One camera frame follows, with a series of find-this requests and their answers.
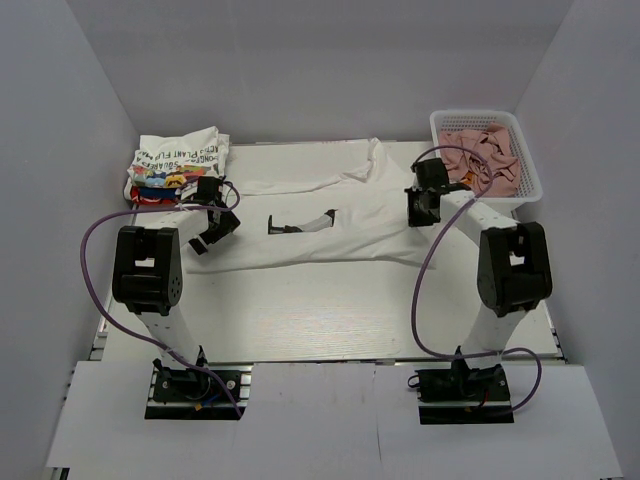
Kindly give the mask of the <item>plain white t-shirt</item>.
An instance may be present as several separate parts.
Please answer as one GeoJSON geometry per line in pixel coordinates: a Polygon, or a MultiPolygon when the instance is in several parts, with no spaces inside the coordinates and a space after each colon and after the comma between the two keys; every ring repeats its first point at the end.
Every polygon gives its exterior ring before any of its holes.
{"type": "Polygon", "coordinates": [[[189,274],[330,261],[392,260],[420,265],[434,239],[407,220],[412,182],[377,139],[359,142],[366,159],[329,178],[302,183],[250,181],[234,213],[240,226],[208,252],[186,248],[189,274]]]}

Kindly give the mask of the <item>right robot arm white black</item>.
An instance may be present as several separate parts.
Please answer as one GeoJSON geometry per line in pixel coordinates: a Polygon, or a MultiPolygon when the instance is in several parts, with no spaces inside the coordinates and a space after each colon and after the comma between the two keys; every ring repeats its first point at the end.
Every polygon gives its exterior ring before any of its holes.
{"type": "Polygon", "coordinates": [[[414,184],[405,190],[408,224],[440,224],[420,269],[411,304],[411,329],[417,333],[419,290],[426,268],[447,231],[455,227],[478,247],[476,285],[481,306],[465,341],[449,360],[464,359],[451,374],[453,390],[472,399],[484,391],[488,377],[483,368],[500,362],[517,325],[552,293],[547,241],[542,225],[520,223],[494,210],[462,183],[449,181],[439,158],[411,166],[414,184]]]}

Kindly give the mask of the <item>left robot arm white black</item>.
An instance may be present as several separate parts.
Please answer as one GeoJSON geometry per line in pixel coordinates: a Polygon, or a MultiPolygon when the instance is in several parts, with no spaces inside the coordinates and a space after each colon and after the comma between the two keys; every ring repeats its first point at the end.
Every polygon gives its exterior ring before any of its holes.
{"type": "Polygon", "coordinates": [[[224,178],[202,177],[186,205],[143,226],[123,227],[117,237],[113,296],[160,344],[162,365],[181,369],[176,384],[191,399],[209,392],[212,377],[201,368],[206,362],[204,351],[179,308],[184,290],[181,253],[187,249],[204,255],[240,226],[223,199],[223,190],[230,186],[224,178]]]}

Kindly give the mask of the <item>blue folded t-shirt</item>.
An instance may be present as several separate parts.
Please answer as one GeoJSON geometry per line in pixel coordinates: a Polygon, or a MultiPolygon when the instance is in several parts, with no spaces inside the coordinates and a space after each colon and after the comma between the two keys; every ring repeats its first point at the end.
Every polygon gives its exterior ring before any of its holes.
{"type": "Polygon", "coordinates": [[[151,199],[168,199],[173,200],[175,198],[191,197],[198,191],[196,185],[189,185],[184,188],[177,189],[164,189],[164,188],[147,188],[147,187],[132,187],[130,189],[131,198],[151,198],[151,199]]]}

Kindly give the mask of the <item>red patterned folded t-shirt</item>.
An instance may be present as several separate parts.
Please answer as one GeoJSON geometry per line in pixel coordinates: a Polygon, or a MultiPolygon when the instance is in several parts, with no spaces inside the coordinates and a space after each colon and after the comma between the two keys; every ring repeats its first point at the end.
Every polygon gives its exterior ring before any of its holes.
{"type": "Polygon", "coordinates": [[[123,192],[124,198],[127,201],[131,201],[132,203],[137,204],[137,205],[147,205],[147,206],[150,206],[150,205],[159,205],[159,206],[175,205],[175,204],[181,203],[181,202],[186,201],[187,199],[193,197],[193,196],[191,196],[191,197],[175,198],[173,200],[168,200],[168,199],[161,200],[161,199],[151,199],[151,198],[136,198],[136,197],[131,198],[130,189],[132,187],[136,187],[136,186],[131,186],[131,187],[126,187],[125,188],[125,190],[123,192]]]}

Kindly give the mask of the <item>cartoon print folded t-shirt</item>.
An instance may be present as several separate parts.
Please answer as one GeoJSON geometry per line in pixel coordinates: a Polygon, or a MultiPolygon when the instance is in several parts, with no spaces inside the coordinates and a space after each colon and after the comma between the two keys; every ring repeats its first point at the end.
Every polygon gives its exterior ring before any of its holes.
{"type": "Polygon", "coordinates": [[[131,182],[137,187],[156,189],[178,189],[195,184],[200,177],[220,175],[217,164],[213,165],[176,165],[173,170],[155,170],[134,165],[129,170],[131,182]]]}

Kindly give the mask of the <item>white perforated plastic basket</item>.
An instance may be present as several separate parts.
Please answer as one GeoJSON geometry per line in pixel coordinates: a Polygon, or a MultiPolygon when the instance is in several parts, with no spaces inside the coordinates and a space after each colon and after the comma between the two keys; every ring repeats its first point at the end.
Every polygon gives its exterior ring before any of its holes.
{"type": "Polygon", "coordinates": [[[533,158],[516,117],[495,110],[437,110],[430,115],[436,156],[453,182],[482,193],[482,200],[510,213],[542,199],[533,158]]]}

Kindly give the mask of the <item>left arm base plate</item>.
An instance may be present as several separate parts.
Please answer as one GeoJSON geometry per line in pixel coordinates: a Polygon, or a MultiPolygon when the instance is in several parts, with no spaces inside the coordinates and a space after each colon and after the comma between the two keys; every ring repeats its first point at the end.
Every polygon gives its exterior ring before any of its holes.
{"type": "MultiPolygon", "coordinates": [[[[146,420],[239,419],[224,388],[212,377],[191,370],[169,369],[159,359],[153,365],[144,414],[146,420]]],[[[248,404],[251,370],[250,366],[222,366],[213,369],[241,413],[248,404]]]]}

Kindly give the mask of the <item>aluminium table edge rail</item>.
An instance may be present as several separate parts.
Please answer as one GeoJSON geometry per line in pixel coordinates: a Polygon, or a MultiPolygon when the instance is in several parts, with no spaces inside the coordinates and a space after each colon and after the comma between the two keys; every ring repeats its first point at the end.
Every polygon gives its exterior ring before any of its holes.
{"type": "Polygon", "coordinates": [[[108,338],[108,325],[104,318],[101,318],[91,345],[89,361],[101,361],[104,355],[108,338]]]}

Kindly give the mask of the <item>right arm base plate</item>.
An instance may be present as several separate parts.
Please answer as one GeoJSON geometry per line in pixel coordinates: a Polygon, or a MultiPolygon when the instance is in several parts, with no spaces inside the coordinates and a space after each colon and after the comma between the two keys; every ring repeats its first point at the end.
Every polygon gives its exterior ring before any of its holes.
{"type": "Polygon", "coordinates": [[[416,370],[407,380],[417,393],[421,425],[489,425],[514,422],[511,395],[501,365],[416,370]]]}

